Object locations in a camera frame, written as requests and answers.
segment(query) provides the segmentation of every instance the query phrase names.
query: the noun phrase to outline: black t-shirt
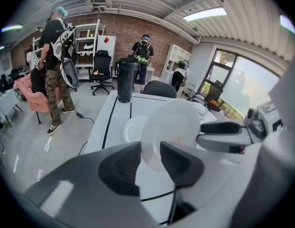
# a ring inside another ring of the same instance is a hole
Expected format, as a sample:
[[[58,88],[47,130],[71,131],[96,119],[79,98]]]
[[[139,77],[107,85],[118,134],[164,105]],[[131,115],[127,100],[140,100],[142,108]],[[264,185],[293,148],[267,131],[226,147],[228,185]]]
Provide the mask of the black t-shirt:
[[[32,69],[30,74],[30,80],[32,83],[31,90],[33,93],[42,92],[46,96],[45,77],[46,77],[45,68],[41,70],[38,70],[36,68]]]
[[[58,19],[52,19],[50,20],[44,30],[43,34],[41,36],[41,42],[50,44],[48,54],[46,56],[46,69],[54,69],[55,66],[58,64],[59,60],[53,55],[53,49],[51,43],[55,43],[59,36],[61,35],[63,31],[63,26],[61,25],[61,22]]]
[[[136,42],[134,45],[133,45],[133,48],[132,48],[132,51],[136,51],[136,49],[138,48],[138,46],[140,45],[140,42],[138,41],[138,42]],[[149,49],[150,49],[150,56],[153,56],[154,55],[154,50],[153,50],[153,47],[152,47],[152,45],[149,47]]]

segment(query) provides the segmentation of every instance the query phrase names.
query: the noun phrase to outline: window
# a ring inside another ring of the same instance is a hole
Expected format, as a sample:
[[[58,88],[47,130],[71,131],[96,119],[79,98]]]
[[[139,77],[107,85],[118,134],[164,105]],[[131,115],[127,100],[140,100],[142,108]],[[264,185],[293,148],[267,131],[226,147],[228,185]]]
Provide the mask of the window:
[[[211,85],[223,89],[217,105],[230,118],[243,119],[249,108],[269,101],[268,92],[279,77],[238,54],[217,50],[199,93],[207,96]]]

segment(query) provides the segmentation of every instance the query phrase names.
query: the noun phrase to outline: black backpack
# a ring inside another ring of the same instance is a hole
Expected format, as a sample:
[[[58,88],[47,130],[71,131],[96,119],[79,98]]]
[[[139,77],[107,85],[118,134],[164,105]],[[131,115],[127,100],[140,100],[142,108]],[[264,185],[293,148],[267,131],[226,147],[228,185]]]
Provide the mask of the black backpack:
[[[136,49],[135,55],[136,56],[141,56],[141,57],[145,58],[146,60],[148,60],[149,59],[149,55],[151,53],[150,46],[151,45],[149,43],[142,44],[140,42],[140,45],[138,45],[138,47]]]

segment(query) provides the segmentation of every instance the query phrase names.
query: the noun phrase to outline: white table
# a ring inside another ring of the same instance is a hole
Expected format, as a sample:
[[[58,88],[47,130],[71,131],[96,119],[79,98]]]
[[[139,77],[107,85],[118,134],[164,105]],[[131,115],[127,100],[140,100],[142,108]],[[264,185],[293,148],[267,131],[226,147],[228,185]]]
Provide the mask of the white table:
[[[9,120],[8,120],[7,114],[9,113],[9,111],[14,109],[15,106],[17,108],[19,108],[17,105],[18,102],[19,102],[18,98],[17,98],[16,93],[13,89],[7,90],[6,93],[0,97],[0,122],[1,123],[3,123],[6,118],[8,124],[10,125],[10,127],[12,127]]]
[[[133,93],[129,103],[117,99],[117,91],[111,91],[90,133],[84,153],[123,144],[123,127],[134,116],[151,115],[171,98]],[[202,123],[216,118],[200,103],[191,102],[197,109]],[[141,158],[135,184],[140,187],[142,205],[156,222],[167,221],[170,212],[174,183],[167,172],[149,168]]]

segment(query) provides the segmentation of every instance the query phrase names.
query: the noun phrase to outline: camouflage pants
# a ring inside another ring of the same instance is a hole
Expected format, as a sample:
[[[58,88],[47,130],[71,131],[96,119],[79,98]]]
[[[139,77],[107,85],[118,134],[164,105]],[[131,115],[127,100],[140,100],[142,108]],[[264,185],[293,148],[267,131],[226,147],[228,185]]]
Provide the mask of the camouflage pants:
[[[46,78],[45,78],[46,80],[45,88],[47,91],[48,105],[50,109],[50,115],[52,118],[52,125],[54,126],[61,123],[61,118],[59,115],[58,106],[56,102],[56,92],[55,92],[56,81],[58,81],[59,90],[61,92],[61,97],[63,100],[65,110],[69,111],[74,109],[73,103],[71,101],[71,98],[67,89],[67,85],[60,71],[60,64],[61,62],[59,62],[54,69],[47,70]]]

